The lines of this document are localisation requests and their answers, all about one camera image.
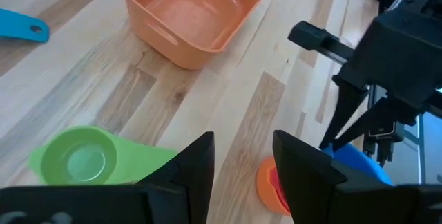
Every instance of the light wood surface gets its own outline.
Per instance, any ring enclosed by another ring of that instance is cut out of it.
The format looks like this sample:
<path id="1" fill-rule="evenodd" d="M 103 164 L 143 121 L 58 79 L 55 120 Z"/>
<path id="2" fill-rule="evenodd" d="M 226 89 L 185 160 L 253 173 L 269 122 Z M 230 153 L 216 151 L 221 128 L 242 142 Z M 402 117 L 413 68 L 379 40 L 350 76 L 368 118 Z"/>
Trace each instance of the light wood surface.
<path id="1" fill-rule="evenodd" d="M 336 103 L 330 78 L 339 65 L 289 42 L 289 31 L 306 20 L 354 46 L 377 13 L 374 0 L 262 0 L 224 53 L 186 71 L 134 35 L 124 0 L 0 0 L 0 8 L 51 27 L 47 44 L 0 39 L 1 186 L 39 184 L 27 157 L 67 127 L 93 124 L 178 151 L 214 131 L 208 223 L 253 224 L 291 223 L 255 189 L 273 130 L 318 146 Z"/>

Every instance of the green measuring cup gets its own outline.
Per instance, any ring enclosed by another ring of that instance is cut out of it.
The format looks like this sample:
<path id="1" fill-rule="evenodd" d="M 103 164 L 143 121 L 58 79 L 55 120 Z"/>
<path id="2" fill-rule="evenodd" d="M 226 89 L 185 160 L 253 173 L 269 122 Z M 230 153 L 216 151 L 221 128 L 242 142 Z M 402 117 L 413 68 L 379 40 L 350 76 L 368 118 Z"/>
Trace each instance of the green measuring cup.
<path id="1" fill-rule="evenodd" d="M 47 185 L 111 185 L 137 182 L 176 154 L 81 126 L 66 129 L 35 149 L 28 164 Z"/>

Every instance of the basket handle hole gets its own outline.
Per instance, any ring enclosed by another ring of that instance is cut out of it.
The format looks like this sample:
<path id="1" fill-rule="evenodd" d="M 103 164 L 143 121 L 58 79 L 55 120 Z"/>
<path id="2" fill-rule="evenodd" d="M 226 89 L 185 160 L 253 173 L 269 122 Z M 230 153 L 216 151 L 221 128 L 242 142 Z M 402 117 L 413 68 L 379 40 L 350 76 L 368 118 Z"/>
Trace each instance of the basket handle hole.
<path id="1" fill-rule="evenodd" d="M 33 31 L 33 32 L 35 32 L 37 34 L 39 34 L 39 33 L 41 33 L 43 31 L 42 28 L 40 28 L 39 26 L 35 26 L 35 25 L 31 25 L 30 29 L 31 29 L 31 31 Z"/>
<path id="2" fill-rule="evenodd" d="M 167 41 L 171 42 L 173 45 L 178 45 L 178 40 L 174 38 L 171 34 L 169 34 L 167 31 L 165 31 L 163 28 L 152 25 L 150 23 L 146 23 L 149 27 L 151 27 L 156 33 L 160 34 L 164 38 L 167 39 Z"/>

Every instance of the orange bowl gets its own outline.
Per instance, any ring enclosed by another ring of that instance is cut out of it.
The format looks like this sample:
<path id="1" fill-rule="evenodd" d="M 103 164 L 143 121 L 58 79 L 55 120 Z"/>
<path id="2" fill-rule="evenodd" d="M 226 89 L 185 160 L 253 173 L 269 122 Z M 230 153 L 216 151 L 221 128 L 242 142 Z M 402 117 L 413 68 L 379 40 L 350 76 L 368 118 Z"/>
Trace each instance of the orange bowl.
<path id="1" fill-rule="evenodd" d="M 261 201 L 270 211 L 291 216 L 290 209 L 279 183 L 275 159 L 273 157 L 266 158 L 262 161 L 256 176 L 256 189 L 258 190 Z"/>

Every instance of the blue object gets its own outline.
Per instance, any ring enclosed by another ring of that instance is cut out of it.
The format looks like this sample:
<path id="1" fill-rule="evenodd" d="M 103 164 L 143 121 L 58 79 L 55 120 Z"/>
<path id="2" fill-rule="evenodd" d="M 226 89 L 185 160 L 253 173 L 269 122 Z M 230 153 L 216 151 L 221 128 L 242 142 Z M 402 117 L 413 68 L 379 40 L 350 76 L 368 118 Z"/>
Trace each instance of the blue object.
<path id="1" fill-rule="evenodd" d="M 327 148 L 323 149 L 323 152 L 353 169 L 358 169 L 369 176 L 377 178 L 383 183 L 393 185 L 390 177 L 377 162 L 374 162 L 371 158 L 367 157 L 351 144 L 346 144 L 335 152 L 333 152 L 332 146 L 329 145 Z"/>
<path id="2" fill-rule="evenodd" d="M 40 19 L 0 9 L 0 37 L 46 42 L 49 40 L 49 27 Z"/>

